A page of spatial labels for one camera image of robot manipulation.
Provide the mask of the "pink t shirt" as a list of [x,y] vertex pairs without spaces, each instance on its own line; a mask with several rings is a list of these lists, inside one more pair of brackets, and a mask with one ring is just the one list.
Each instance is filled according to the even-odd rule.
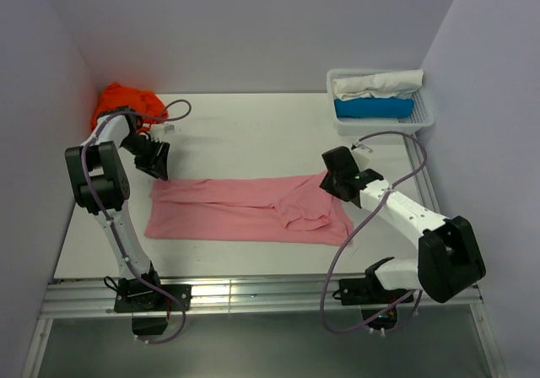
[[144,234],[156,240],[339,246],[354,225],[341,202],[321,189],[323,178],[156,181]]

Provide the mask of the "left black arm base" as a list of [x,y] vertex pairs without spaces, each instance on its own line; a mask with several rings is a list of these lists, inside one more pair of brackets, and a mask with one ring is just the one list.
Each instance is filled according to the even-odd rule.
[[137,336],[151,339],[162,335],[169,324],[173,311],[188,311],[192,286],[189,284],[162,284],[154,278],[152,283],[167,293],[163,295],[136,279],[110,276],[103,278],[104,285],[115,295],[113,312],[132,314],[132,332]]

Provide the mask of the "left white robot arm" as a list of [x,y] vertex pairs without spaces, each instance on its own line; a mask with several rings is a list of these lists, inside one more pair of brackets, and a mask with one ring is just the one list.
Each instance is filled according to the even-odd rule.
[[139,134],[142,125],[142,117],[126,106],[108,111],[85,142],[66,149],[64,158],[75,202],[94,215],[115,254],[120,277],[111,289],[119,300],[154,310],[168,294],[132,224],[131,190],[118,149],[132,154],[137,170],[166,181],[170,145]]

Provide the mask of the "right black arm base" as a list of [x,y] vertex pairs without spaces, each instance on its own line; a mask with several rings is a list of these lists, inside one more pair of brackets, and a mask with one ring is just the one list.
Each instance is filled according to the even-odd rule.
[[[389,305],[404,296],[406,289],[386,290],[379,283],[373,272],[368,272],[362,278],[341,278],[338,289],[332,297],[343,306]],[[367,324],[368,328],[381,331],[397,326],[398,311],[391,308]]]

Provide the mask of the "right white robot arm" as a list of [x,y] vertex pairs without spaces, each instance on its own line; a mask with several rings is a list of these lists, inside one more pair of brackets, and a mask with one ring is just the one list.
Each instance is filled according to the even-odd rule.
[[386,257],[365,269],[361,278],[338,282],[343,305],[391,303],[410,290],[420,290],[445,303],[486,274],[470,222],[449,219],[401,192],[372,169],[361,170],[349,148],[325,152],[327,174],[321,188],[333,197],[384,219],[414,246],[414,258]]

